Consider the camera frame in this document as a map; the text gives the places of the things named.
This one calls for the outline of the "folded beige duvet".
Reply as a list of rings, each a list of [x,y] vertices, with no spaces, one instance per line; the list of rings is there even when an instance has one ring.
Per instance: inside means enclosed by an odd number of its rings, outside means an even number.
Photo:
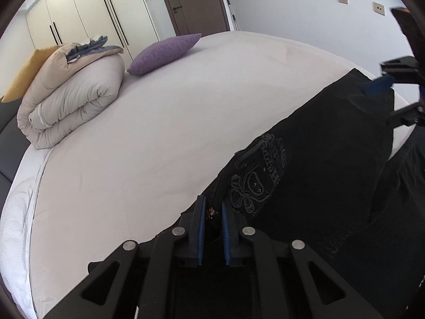
[[[17,126],[36,149],[51,148],[116,100],[125,73],[121,54],[86,56],[68,64],[57,49],[24,94]]]

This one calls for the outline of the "yellow pillow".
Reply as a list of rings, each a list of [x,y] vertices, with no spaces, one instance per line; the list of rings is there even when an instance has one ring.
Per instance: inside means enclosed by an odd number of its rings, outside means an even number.
[[[10,103],[23,98],[44,62],[47,61],[59,47],[59,45],[54,45],[47,48],[35,49],[6,90],[6,93],[1,98],[1,103]]]

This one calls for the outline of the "dark grey headboard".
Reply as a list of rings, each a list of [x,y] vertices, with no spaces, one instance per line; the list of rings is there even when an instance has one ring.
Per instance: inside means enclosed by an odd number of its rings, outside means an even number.
[[[4,206],[9,189],[19,168],[22,157],[29,147],[29,141],[17,127],[16,114],[21,99],[1,103],[0,111],[0,172],[1,207]]]

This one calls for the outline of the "brown door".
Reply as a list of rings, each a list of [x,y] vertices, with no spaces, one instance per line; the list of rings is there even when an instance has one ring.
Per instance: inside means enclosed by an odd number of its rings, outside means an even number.
[[[223,0],[164,0],[175,33],[203,37],[227,32],[229,21]]]

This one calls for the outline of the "lower wall socket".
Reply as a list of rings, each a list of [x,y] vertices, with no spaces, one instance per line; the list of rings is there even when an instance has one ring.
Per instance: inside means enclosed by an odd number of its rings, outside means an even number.
[[[372,2],[372,9],[375,13],[385,16],[385,6],[377,2]]]

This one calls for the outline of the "white wardrobe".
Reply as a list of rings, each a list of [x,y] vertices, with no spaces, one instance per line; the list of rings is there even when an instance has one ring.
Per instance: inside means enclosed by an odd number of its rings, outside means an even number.
[[[34,47],[85,43],[99,36],[123,48],[125,64],[159,41],[145,0],[37,0],[26,13]]]

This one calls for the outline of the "folded blue grey cloth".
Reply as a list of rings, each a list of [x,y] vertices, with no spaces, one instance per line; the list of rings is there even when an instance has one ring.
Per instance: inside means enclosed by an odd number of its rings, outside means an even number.
[[[86,56],[109,56],[124,53],[123,48],[118,45],[107,45],[108,40],[106,35],[101,35],[97,39],[91,38],[88,43],[75,45],[66,54],[67,63],[74,63]]]

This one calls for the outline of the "purple pillow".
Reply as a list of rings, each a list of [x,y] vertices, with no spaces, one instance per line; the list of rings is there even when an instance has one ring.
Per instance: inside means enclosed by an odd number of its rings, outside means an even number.
[[[142,76],[180,59],[200,40],[201,34],[170,37],[153,43],[141,51],[132,61],[127,72]]]

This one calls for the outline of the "black denim pants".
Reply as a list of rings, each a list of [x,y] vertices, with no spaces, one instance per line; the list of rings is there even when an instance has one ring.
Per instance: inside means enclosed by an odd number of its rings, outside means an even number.
[[[391,89],[357,70],[237,152],[206,198],[200,265],[179,268],[168,318],[254,318],[227,266],[222,205],[273,241],[307,243],[381,318],[424,317],[424,130],[392,129]]]

